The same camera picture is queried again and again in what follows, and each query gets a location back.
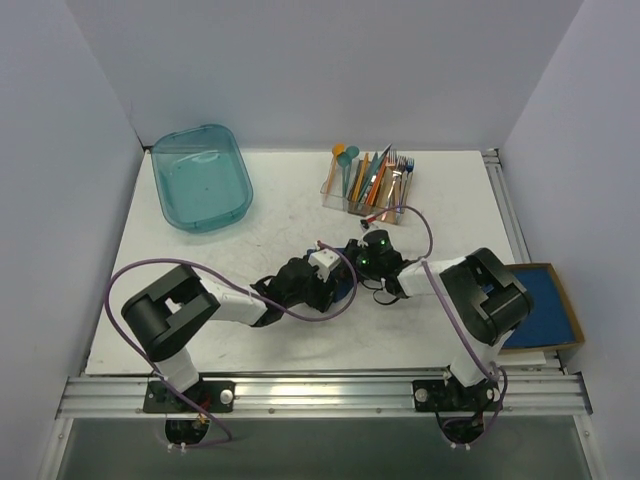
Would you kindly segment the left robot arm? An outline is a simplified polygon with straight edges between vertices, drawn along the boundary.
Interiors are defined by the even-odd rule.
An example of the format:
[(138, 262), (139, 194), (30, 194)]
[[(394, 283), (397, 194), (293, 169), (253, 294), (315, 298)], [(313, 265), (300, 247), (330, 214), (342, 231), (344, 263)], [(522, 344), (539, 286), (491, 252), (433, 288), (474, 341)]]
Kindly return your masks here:
[(190, 411), (201, 402), (202, 386), (187, 344), (206, 322), (263, 328), (298, 305), (326, 313), (356, 283), (350, 265), (326, 249), (293, 257), (277, 274), (242, 290), (204, 279), (193, 266), (181, 263), (127, 300), (121, 315), (168, 382), (167, 400)]

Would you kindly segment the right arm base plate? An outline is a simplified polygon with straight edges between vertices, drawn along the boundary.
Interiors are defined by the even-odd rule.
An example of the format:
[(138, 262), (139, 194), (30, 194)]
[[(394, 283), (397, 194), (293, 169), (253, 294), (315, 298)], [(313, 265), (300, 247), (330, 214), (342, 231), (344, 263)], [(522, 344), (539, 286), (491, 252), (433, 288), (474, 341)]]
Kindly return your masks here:
[(465, 387), (454, 378), (414, 380), (414, 408), (430, 413), (495, 411), (500, 399), (498, 384), (488, 380)]

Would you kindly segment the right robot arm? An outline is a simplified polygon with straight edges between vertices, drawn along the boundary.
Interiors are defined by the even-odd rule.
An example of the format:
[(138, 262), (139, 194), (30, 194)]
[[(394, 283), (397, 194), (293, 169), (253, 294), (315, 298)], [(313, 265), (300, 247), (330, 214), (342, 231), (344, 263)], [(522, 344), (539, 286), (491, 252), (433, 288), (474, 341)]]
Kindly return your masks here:
[(438, 298), (463, 348), (443, 385), (456, 409), (477, 400), (479, 383), (496, 379), (498, 353), (534, 309), (532, 294), (485, 247), (453, 260), (409, 260), (393, 248), (387, 231), (377, 229), (350, 240), (345, 256), (360, 280), (380, 283), (394, 300)]

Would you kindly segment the blue paper napkin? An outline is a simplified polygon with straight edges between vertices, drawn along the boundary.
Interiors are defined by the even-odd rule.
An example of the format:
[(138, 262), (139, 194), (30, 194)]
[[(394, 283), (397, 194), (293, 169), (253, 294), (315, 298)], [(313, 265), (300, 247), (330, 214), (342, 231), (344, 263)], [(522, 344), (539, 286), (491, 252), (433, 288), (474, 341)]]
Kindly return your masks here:
[(354, 280), (351, 270), (356, 271), (357, 247), (354, 243), (349, 243), (346, 247), (339, 249), (348, 260), (346, 264), (343, 260), (331, 272), (331, 278), (336, 281), (336, 290), (333, 298), (334, 303), (338, 303), (347, 298), (353, 290)]

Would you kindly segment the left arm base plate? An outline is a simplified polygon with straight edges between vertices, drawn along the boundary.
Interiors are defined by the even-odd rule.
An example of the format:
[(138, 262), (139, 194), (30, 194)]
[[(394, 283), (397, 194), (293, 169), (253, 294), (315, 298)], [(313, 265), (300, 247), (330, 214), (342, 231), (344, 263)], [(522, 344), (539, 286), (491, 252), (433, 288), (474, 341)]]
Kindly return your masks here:
[[(235, 383), (229, 380), (200, 380), (183, 395), (210, 413), (229, 413), (233, 410)], [(152, 414), (194, 412), (161, 381), (149, 381), (142, 410)]]

